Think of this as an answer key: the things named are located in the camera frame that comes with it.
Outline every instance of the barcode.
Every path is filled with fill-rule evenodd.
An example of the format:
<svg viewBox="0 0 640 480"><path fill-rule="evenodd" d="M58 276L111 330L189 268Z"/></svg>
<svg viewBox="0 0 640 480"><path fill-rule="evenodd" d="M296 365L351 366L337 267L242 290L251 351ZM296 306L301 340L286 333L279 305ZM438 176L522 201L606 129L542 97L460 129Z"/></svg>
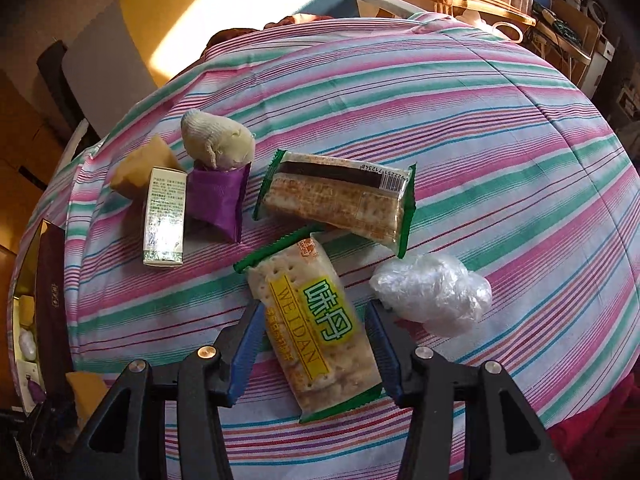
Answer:
<svg viewBox="0 0 640 480"><path fill-rule="evenodd" d="M404 184L404 177L398 174L385 173L380 180L380 189L386 191L400 191Z"/></svg>

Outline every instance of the metal screw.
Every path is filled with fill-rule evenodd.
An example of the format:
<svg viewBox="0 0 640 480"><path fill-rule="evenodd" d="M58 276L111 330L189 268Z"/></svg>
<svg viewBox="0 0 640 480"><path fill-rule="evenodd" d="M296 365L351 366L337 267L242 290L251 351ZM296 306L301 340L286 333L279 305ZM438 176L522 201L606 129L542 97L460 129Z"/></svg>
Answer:
<svg viewBox="0 0 640 480"><path fill-rule="evenodd" d="M418 348L415 349L415 354L420 359L431 359L433 357L433 350L428 346L418 346Z"/></svg>
<svg viewBox="0 0 640 480"><path fill-rule="evenodd" d="M142 359L136 359L129 363L129 370L137 374L146 368L146 363Z"/></svg>
<svg viewBox="0 0 640 480"><path fill-rule="evenodd" d="M499 374L502 371L502 366L496 361L487 361L484 364L484 369L490 374Z"/></svg>
<svg viewBox="0 0 640 480"><path fill-rule="evenodd" d="M213 346L203 346L198 350L198 357L203 359L211 359L216 354L216 349Z"/></svg>

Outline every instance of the purple package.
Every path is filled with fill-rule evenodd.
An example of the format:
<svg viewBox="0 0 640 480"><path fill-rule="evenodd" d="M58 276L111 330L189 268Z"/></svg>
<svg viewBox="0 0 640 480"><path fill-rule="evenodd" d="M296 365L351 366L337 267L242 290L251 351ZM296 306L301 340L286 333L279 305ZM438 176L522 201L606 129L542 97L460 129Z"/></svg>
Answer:
<svg viewBox="0 0 640 480"><path fill-rule="evenodd" d="M47 400L47 394L44 393L42 387L30 375L27 375L27 389L31 394L31 400L34 404L40 404Z"/></svg>
<svg viewBox="0 0 640 480"><path fill-rule="evenodd" d="M185 214L214 225L238 243L250 170L251 164L231 171L212 170L196 161L187 175Z"/></svg>

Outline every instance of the yellow label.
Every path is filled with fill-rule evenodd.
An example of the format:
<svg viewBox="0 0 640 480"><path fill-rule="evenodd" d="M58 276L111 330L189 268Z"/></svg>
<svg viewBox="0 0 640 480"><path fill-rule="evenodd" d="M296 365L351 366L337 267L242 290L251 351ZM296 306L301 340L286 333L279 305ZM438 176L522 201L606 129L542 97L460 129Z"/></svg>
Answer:
<svg viewBox="0 0 640 480"><path fill-rule="evenodd" d="M324 344L344 343L353 333L354 320L345 308L342 294L329 279L319 278L302 286L300 300L318 339Z"/></svg>
<svg viewBox="0 0 640 480"><path fill-rule="evenodd" d="M306 315L300 310L300 302L287 276L284 274L269 282L269 287L306 374L314 380L318 375L329 373L329 368L320 353Z"/></svg>

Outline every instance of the yellow sponge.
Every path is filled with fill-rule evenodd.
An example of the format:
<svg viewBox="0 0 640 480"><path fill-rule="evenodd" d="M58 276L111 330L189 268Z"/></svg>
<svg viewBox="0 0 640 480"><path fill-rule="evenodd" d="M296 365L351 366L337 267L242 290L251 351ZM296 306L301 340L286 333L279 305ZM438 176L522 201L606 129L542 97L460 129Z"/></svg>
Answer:
<svg viewBox="0 0 640 480"><path fill-rule="evenodd" d="M82 430L107 394L108 388L102 377L93 372L68 372L65 375L74 391L78 426Z"/></svg>
<svg viewBox="0 0 640 480"><path fill-rule="evenodd" d="M20 325L25 328L33 324L33 316L35 314L36 302L33 296L20 296L18 300L18 317Z"/></svg>
<svg viewBox="0 0 640 480"><path fill-rule="evenodd" d="M159 135L154 135L148 143L124 158L111 177L111 189L131 200L145 198L153 168L184 171L174 152Z"/></svg>

